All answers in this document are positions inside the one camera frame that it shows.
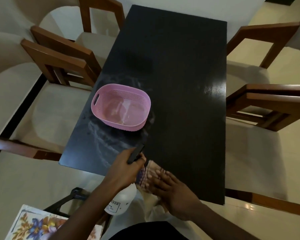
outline bottle label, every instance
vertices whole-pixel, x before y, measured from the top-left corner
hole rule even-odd
[[[117,210],[120,206],[120,202],[112,200],[106,207],[106,209],[112,213],[117,213]]]

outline floral print box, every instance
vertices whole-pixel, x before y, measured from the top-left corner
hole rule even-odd
[[[5,240],[47,240],[67,218],[23,205]],[[100,240],[103,226],[96,225],[88,240]]]

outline hand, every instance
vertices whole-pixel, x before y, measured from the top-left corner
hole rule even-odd
[[[129,165],[127,161],[134,149],[135,147],[123,150],[117,155],[103,179],[103,183],[109,183],[119,192],[136,181],[137,173],[144,168],[146,158],[141,153],[141,158]]]
[[[156,171],[160,179],[149,175],[150,184],[146,188],[161,197],[170,214],[183,221],[190,221],[192,214],[203,204],[199,198],[170,172]]]

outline black baseboard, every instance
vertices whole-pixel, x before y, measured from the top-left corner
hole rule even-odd
[[[290,6],[294,0],[266,0],[266,2]]]
[[[18,124],[20,123],[20,121],[22,120],[22,118],[24,117],[24,115],[32,105],[35,98],[38,96],[40,90],[42,89],[46,81],[47,81],[46,77],[43,74],[41,74],[39,79],[36,81],[32,89],[30,90],[30,92],[22,102],[22,104],[19,106],[19,108],[17,109],[17,111],[15,112],[11,120],[8,122],[7,126],[0,134],[0,137],[7,138],[7,139],[11,137],[12,133],[17,128]]]

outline black tabletop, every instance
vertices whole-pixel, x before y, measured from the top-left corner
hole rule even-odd
[[[224,204],[227,23],[133,5],[59,161],[106,175],[123,149],[146,141],[145,156],[201,199]],[[143,129],[123,131],[91,112],[110,83],[145,91]]]

